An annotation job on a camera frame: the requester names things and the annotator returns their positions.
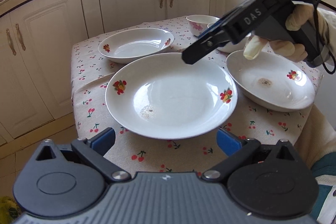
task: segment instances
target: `gloved hand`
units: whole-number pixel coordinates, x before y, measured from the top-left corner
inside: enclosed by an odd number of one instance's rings
[[[306,21],[315,27],[313,13],[314,7],[312,5],[296,5],[293,13],[286,20],[286,28],[289,31],[297,31]],[[334,49],[336,49],[336,13],[318,8],[318,17],[319,33],[334,53]],[[246,44],[245,58],[249,60],[256,58],[268,42],[275,54],[282,55],[293,62],[300,62],[307,57],[307,52],[302,44],[293,44],[290,41],[282,40],[269,41],[255,35]]]

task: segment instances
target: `metal screw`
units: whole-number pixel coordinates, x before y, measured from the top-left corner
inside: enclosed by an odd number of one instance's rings
[[[116,179],[116,180],[126,180],[128,179],[130,176],[129,173],[127,173],[126,171],[116,171],[114,173],[112,173],[112,178]]]
[[[207,179],[218,179],[221,176],[217,170],[207,170],[203,173]]]

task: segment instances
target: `yellow plastic bag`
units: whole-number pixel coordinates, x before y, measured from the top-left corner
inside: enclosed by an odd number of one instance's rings
[[[0,224],[10,224],[20,214],[21,210],[12,198],[0,197]]]

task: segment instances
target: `white bowl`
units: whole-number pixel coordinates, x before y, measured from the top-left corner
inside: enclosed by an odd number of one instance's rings
[[[187,16],[190,31],[193,35],[199,36],[208,28],[209,23],[215,23],[219,18],[206,15],[192,15]]]
[[[309,107],[315,98],[310,79],[282,56],[261,52],[247,60],[243,51],[231,53],[227,69],[243,93],[255,103],[281,112]]]
[[[213,24],[214,23],[209,23],[208,28],[210,28]],[[232,52],[235,52],[235,51],[242,50],[245,47],[246,42],[248,41],[250,36],[251,36],[251,33],[249,33],[247,36],[245,36],[245,38],[243,40],[241,40],[238,44],[232,44],[231,42],[229,42],[224,47],[218,47],[217,50],[219,50],[221,52],[226,52],[226,53],[232,53]]]
[[[128,64],[151,54],[165,51],[174,41],[174,36],[156,28],[139,28],[116,33],[104,39],[98,51],[108,59]]]
[[[230,75],[216,63],[183,62],[181,53],[156,54],[119,70],[105,93],[113,118],[128,130],[156,139],[184,139],[223,124],[237,104]]]

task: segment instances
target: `table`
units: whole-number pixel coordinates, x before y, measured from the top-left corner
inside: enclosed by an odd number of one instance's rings
[[[142,23],[132,28],[154,27],[172,32],[175,41],[168,52],[181,52],[196,40],[189,31],[185,17],[159,22]],[[98,45],[114,33],[110,32],[80,42],[72,52],[72,100],[78,136],[91,138],[107,127],[115,129],[115,145],[105,158],[131,175],[137,171],[185,172],[198,174],[226,158],[216,144],[216,131],[184,140],[156,140],[139,136],[123,128],[110,115],[105,105],[105,90],[112,78],[124,65],[111,62],[101,56]],[[265,47],[264,51],[272,52]],[[205,58],[226,68],[226,57],[218,50]],[[309,68],[305,63],[297,64],[312,81],[317,92],[322,73]],[[307,121],[311,107],[297,112],[276,112],[261,107],[240,91],[238,103],[232,116],[221,126],[240,139],[256,138],[263,144],[275,144],[279,139],[295,143]]]

